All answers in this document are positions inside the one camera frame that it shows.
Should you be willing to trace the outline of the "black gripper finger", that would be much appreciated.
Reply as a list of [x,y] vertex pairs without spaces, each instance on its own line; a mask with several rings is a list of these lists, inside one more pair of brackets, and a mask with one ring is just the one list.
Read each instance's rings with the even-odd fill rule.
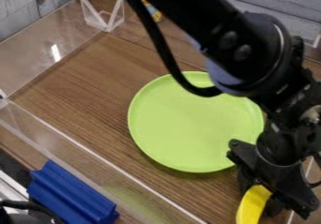
[[288,207],[285,203],[282,203],[274,196],[270,196],[264,209],[264,216],[276,217],[287,209]]
[[253,175],[244,168],[237,169],[237,181],[240,186],[240,192],[242,195],[245,195],[248,190],[253,186]]

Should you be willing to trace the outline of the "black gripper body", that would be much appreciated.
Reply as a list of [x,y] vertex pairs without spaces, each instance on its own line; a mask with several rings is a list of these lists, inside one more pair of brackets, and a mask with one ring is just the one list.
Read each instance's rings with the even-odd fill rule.
[[308,219],[320,207],[320,199],[313,192],[320,183],[308,180],[303,159],[296,157],[280,162],[262,142],[250,144],[232,140],[229,146],[228,158],[237,168],[250,172],[253,185],[264,186],[288,209]]

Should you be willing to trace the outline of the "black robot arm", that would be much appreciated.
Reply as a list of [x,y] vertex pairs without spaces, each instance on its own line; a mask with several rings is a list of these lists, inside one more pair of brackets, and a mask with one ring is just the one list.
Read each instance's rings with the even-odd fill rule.
[[[313,158],[321,168],[321,82],[304,66],[304,39],[272,15],[242,12],[228,0],[127,2],[181,86],[200,97],[246,97],[266,113],[257,141],[230,140],[228,157],[245,186],[262,186],[284,208],[309,217],[321,202],[303,162]],[[197,87],[185,78],[151,7],[188,33],[208,57],[210,87]]]

